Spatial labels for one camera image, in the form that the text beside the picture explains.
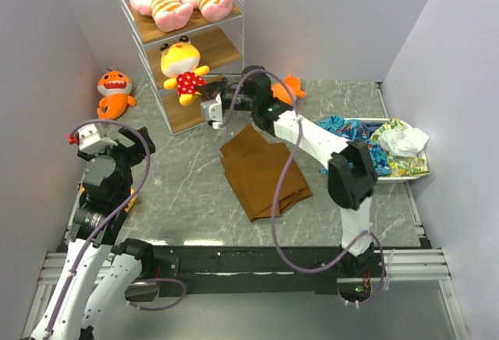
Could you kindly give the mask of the yellow frog plush polka dress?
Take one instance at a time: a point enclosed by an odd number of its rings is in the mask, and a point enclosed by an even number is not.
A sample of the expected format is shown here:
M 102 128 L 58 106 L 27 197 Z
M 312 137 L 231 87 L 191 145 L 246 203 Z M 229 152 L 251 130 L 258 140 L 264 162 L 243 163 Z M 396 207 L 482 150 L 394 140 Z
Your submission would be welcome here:
M 198 88 L 207 85 L 203 76 L 209 73 L 210 67 L 199 66 L 200 52 L 186 35 L 176 42 L 163 44 L 160 53 L 160 68 L 166 77 L 163 87 L 176 89 L 182 106 L 191 105 L 200 95 Z

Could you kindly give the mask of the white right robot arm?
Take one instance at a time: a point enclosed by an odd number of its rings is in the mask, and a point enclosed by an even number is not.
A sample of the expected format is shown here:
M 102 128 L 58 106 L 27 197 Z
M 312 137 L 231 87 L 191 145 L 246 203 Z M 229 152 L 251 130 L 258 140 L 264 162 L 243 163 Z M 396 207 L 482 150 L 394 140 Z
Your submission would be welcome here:
M 293 143 L 295 152 L 304 151 L 327 169 L 328 194 L 341 209 L 342 250 L 325 267 L 342 260 L 346 274 L 359 276 L 368 268 L 373 248 L 380 245 L 370 222 L 377 173 L 369 149 L 362 140 L 336 136 L 305 118 L 295 95 L 290 103 L 274 96 L 271 88 L 276 84 L 286 93 L 291 91 L 264 67 L 248 66 L 238 83 L 202 91 L 201 113 L 210 126 L 220 129 L 228 125 L 234 111 L 249 112 L 260 130 Z

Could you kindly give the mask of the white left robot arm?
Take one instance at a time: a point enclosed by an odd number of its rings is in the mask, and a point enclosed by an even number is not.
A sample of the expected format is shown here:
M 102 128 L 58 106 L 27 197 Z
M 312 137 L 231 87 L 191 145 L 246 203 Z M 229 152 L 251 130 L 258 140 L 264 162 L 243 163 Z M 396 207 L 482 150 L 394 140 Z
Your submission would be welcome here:
M 118 126 L 131 145 L 108 138 L 94 120 L 68 136 L 87 166 L 65 263 L 32 339 L 100 338 L 105 316 L 124 300 L 129 285 L 154 272 L 151 244 L 116 239 L 138 193 L 132 188 L 132 168 L 149 164 L 155 145 L 147 128 Z

